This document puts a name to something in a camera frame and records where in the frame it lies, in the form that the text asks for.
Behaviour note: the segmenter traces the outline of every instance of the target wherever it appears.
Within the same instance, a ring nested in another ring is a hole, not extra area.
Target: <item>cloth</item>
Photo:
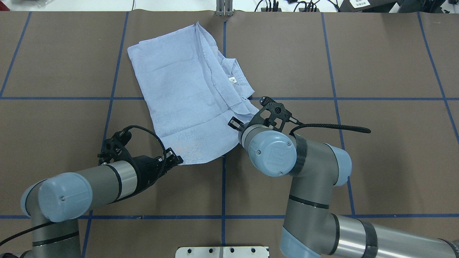
[[[199,23],[128,48],[155,133],[183,164],[229,152],[238,132],[232,116],[249,122],[258,109],[236,59],[225,58]]]

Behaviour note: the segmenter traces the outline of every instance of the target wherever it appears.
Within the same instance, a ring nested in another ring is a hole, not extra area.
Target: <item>black ring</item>
[[[362,220],[359,221],[364,226],[366,238],[366,247],[362,258],[375,258],[376,254],[378,253],[378,235],[376,234],[375,227],[370,222]]]
[[[340,221],[338,220],[338,217],[331,213],[333,218],[335,219],[335,225],[336,225],[336,236],[335,236],[335,244],[333,245],[333,249],[328,255],[333,255],[336,252],[336,249],[338,248],[338,243],[340,241]]]
[[[121,177],[119,176],[118,171],[114,167],[110,166],[109,164],[105,164],[105,165],[113,170],[113,172],[115,173],[116,179],[118,179],[118,195],[115,198],[115,200],[118,200],[118,198],[121,196],[121,192],[123,191],[123,183],[121,182]]]
[[[73,232],[73,233],[70,233],[70,234],[67,234],[67,235],[64,235],[64,236],[58,236],[58,237],[51,238],[51,239],[48,239],[48,240],[32,242],[32,247],[37,247],[37,246],[56,243],[56,242],[59,242],[59,241],[63,241],[63,240],[72,238],[74,236],[78,236],[79,234],[80,234],[80,232],[76,231],[76,232]]]
[[[289,174],[298,174],[304,167],[306,162],[306,156],[308,155],[308,145],[306,139],[294,133],[295,139],[297,140],[297,161],[295,166],[289,171]]]
[[[288,198],[292,201],[296,201],[296,202],[299,202],[299,203],[302,203],[302,204],[306,204],[306,205],[309,205],[309,206],[313,206],[313,207],[316,207],[316,208],[321,208],[321,209],[328,209],[330,207],[330,205],[328,204],[322,204],[322,203],[318,203],[318,202],[312,202],[312,201],[308,201],[308,200],[305,200],[305,199],[301,199],[301,198],[298,198],[296,196],[293,196],[293,195],[289,195]]]

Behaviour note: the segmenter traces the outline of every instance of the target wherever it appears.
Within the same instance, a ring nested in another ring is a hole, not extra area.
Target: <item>white label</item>
[[[364,6],[369,6],[370,5],[368,0],[349,0],[349,1],[351,2],[351,5],[354,8],[360,8],[360,7],[364,7]]]

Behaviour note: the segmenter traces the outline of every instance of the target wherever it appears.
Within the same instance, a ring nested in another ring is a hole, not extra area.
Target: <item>grid line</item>
[[[279,101],[332,101],[334,97],[271,97]],[[145,100],[144,97],[1,97],[2,100]],[[260,97],[249,97],[259,100]],[[459,101],[459,98],[336,97],[338,101]]]
[[[459,218],[459,213],[392,213],[392,214],[341,214],[355,219],[390,219],[390,218]],[[83,215],[78,219],[88,219]],[[93,215],[97,220],[129,219],[221,219],[221,215]],[[284,219],[285,215],[225,215],[225,219]],[[30,219],[26,215],[0,215],[0,219]]]
[[[338,124],[341,124],[341,118],[340,118],[340,112],[339,112],[339,106],[338,106],[338,97],[336,95],[336,87],[335,87],[335,78],[333,77],[333,69],[331,66],[331,57],[330,57],[330,49],[328,46],[328,38],[327,38],[327,28],[325,25],[325,17],[324,13],[321,13],[322,17],[322,28],[324,29],[324,40],[325,40],[325,49],[327,51],[327,60],[328,60],[328,69],[330,71],[330,80],[331,80],[331,89],[333,91],[333,101],[335,103],[335,112],[336,112],[336,119],[338,121]],[[346,150],[344,146],[344,137],[343,137],[343,131],[340,129],[340,141],[341,141],[341,149]],[[355,207],[354,207],[354,198],[352,195],[352,186],[351,186],[351,178],[347,177],[347,192],[349,194],[349,205],[351,206],[351,213],[352,215],[355,215]]]
[[[14,50],[13,58],[11,59],[10,66],[8,67],[8,71],[6,72],[5,80],[3,81],[3,85],[0,90],[0,98],[3,96],[3,91],[5,91],[6,83],[8,82],[8,78],[10,76],[11,69],[13,69],[14,60],[16,59],[16,55],[19,52],[19,47],[21,46],[22,39],[24,38],[24,34],[26,33],[28,22],[30,21],[30,17],[32,16],[32,12],[30,11],[26,23],[24,24],[24,28],[22,29],[21,37],[19,37],[19,41],[17,42],[16,49]]]
[[[437,79],[437,83],[438,83],[438,87],[440,88],[440,92],[442,93],[443,101],[445,102],[445,107],[448,112],[449,120],[451,121],[451,126],[453,127],[454,134],[456,135],[456,140],[459,144],[459,134],[456,128],[456,124],[454,123],[454,119],[451,114],[451,110],[449,110],[448,101],[446,99],[445,91],[443,90],[442,82],[440,81],[440,77],[438,76],[437,67],[435,66],[435,62],[433,61],[432,54],[430,52],[429,43],[427,42],[427,38],[425,37],[424,26],[422,25],[422,19],[421,19],[420,12],[418,12],[418,20],[419,20],[419,26],[421,28],[422,38],[424,39],[425,49],[427,50],[427,54],[429,55],[429,59],[432,64],[432,69],[433,69],[433,72],[435,73],[435,78]]]
[[[124,44],[124,37],[126,35],[126,28],[127,28],[127,25],[128,25],[128,18],[129,18],[129,12],[127,11],[126,12],[126,17],[124,19],[123,34],[121,36],[121,43],[120,43],[120,46],[119,46],[118,60],[117,60],[117,64],[116,64],[115,76],[113,78],[112,94],[110,96],[110,104],[108,105],[107,119],[105,121],[105,129],[104,129],[104,136],[103,136],[103,139],[102,139],[102,144],[103,144],[103,141],[107,137],[108,124],[110,122],[110,116],[112,114],[113,98],[115,96],[116,82],[118,80],[119,64],[121,62],[121,56],[122,56],[122,53],[123,53],[123,44]],[[90,229],[91,229],[92,218],[93,218],[93,211],[90,211],[89,212],[89,216],[88,216],[88,224],[86,226],[86,234],[84,236],[83,251],[81,252],[81,257],[82,258],[84,258],[85,255],[86,255],[86,249],[88,247],[88,240],[89,240],[89,234],[90,234]]]
[[[226,22],[223,22],[223,56],[226,58]],[[222,156],[222,246],[226,246],[226,154]]]

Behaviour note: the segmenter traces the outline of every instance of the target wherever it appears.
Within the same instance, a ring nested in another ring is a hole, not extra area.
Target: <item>wire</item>
[[[255,11],[257,11],[258,7],[260,6],[261,2],[263,2],[263,0],[260,0],[257,4],[257,7],[255,7]]]
[[[0,242],[0,246],[4,245],[4,244],[7,243],[8,241],[11,241],[11,240],[13,240],[13,239],[15,239],[15,238],[17,238],[17,237],[20,237],[20,236],[24,235],[24,234],[27,234],[27,233],[29,233],[29,232],[32,232],[32,231],[37,230],[37,229],[41,229],[41,228],[43,228],[43,227],[46,227],[46,226],[49,226],[49,225],[52,225],[52,224],[55,224],[55,222],[51,222],[51,221],[50,221],[50,222],[48,222],[48,223],[44,223],[44,224],[41,224],[41,225],[32,227],[32,228],[30,228],[30,229],[28,229],[28,230],[21,231],[21,232],[15,234],[15,235],[12,235],[12,236],[6,238],[6,239],[3,240],[2,242]]]
[[[340,12],[340,7],[339,7],[339,5],[338,5],[338,0],[336,0],[336,4],[335,4],[333,1],[331,1],[331,0],[327,0],[327,1],[329,1],[329,2],[336,8],[336,10],[337,10],[338,12]]]
[[[138,126],[138,125],[130,125],[130,126],[124,128],[123,131],[129,131],[129,130],[131,130],[132,128],[137,128],[137,129],[143,130],[143,131],[145,131],[145,132],[151,134],[153,137],[156,138],[156,140],[158,140],[159,145],[161,145],[162,154],[163,154],[163,156],[164,156],[164,162],[162,163],[162,166],[161,166],[161,169],[159,170],[158,176],[157,176],[151,183],[149,183],[147,186],[145,186],[144,189],[140,190],[139,192],[135,192],[135,193],[133,193],[133,194],[130,194],[130,195],[128,195],[128,196],[125,196],[125,197],[123,197],[123,198],[121,198],[121,199],[117,199],[117,200],[115,200],[114,202],[122,201],[122,200],[124,200],[124,199],[133,197],[133,196],[138,195],[138,194],[140,194],[141,192],[147,190],[150,186],[152,186],[153,184],[155,184],[156,181],[157,181],[161,176],[164,175],[164,174],[163,174],[163,171],[164,171],[164,168],[166,167],[166,148],[164,147],[164,144],[162,143],[162,141],[161,141],[161,139],[158,137],[158,135],[156,135],[155,133],[153,133],[153,132],[150,131],[149,129],[147,129],[147,128],[145,128],[145,127]]]
[[[289,134],[293,135],[293,133],[296,130],[305,128],[305,127],[322,127],[322,128],[330,128],[330,129],[348,130],[348,131],[354,131],[354,132],[359,132],[359,133],[364,133],[364,134],[371,133],[370,129],[366,127],[360,127],[360,126],[332,124],[332,123],[304,123],[302,125],[298,125],[297,127],[293,128]]]
[[[297,5],[295,6],[295,9],[293,9],[293,11],[296,11],[296,10],[297,10],[297,7],[298,7],[300,4],[304,4],[304,9],[306,9],[306,5],[307,5],[308,3],[306,3],[305,1],[300,1],[300,2],[298,2]]]

